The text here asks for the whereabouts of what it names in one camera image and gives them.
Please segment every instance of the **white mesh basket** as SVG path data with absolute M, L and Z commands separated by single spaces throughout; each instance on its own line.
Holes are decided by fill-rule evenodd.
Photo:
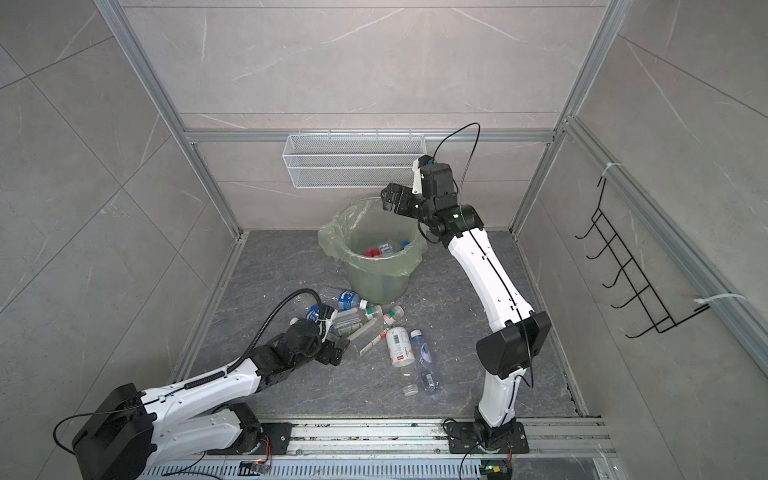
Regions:
M 386 187 L 409 184 L 425 153 L 421 134 L 294 134 L 283 159 L 296 188 Z

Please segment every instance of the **white zip tie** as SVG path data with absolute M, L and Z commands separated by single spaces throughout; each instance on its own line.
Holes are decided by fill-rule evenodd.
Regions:
M 612 164 L 611 162 L 608 162 L 607 164 L 605 164 L 605 170 L 603 170 L 603 173 L 600 174 L 600 176 L 605 177 L 605 172 L 607 172 L 608 169 L 613 167 L 614 165 L 621 165 L 621 164 Z
M 740 295 L 738 293 L 718 293 L 717 295 L 708 296 L 707 298 L 694 298 L 694 302 L 700 305 L 704 305 L 705 303 L 709 303 L 711 300 L 717 300 L 719 298 L 741 298 L 742 300 L 746 300 L 744 295 Z

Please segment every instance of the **tiled wall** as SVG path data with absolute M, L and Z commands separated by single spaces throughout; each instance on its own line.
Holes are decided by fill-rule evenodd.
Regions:
M 53 426 L 165 383 L 232 238 L 90 0 L 0 46 L 0 478 L 80 478 Z
M 768 9 L 635 0 L 579 112 L 737 292 L 768 318 Z M 710 311 L 648 326 L 589 227 L 600 170 L 567 144 L 521 244 L 592 415 L 632 478 L 763 478 L 768 380 Z M 677 319 L 697 292 L 609 188 L 611 221 Z
M 606 1 L 122 3 L 189 128 L 552 128 Z M 380 190 L 297 190 L 277 144 L 201 150 L 247 229 L 317 228 Z M 511 223 L 542 150 L 480 144 L 464 193 L 489 227 Z

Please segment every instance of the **green plastic bag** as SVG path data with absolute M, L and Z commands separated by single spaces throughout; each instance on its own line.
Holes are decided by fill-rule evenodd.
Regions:
M 349 283 L 360 298 L 374 303 L 397 300 L 408 288 L 408 279 L 422 262 L 427 243 L 413 218 L 382 209 L 378 197 L 363 198 L 344 207 L 317 233 L 323 251 L 342 261 Z M 386 241 L 408 246 L 390 257 L 361 255 Z

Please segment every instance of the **trash can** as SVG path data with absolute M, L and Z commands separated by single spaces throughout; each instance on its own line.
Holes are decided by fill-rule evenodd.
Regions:
M 360 298 L 389 303 L 406 291 L 411 273 L 422 262 L 427 243 L 418 228 L 415 219 L 384 211 L 381 199 L 372 197 L 344 207 L 317 237 L 326 255 L 342 261 Z M 361 254 L 388 240 L 409 243 L 389 257 Z

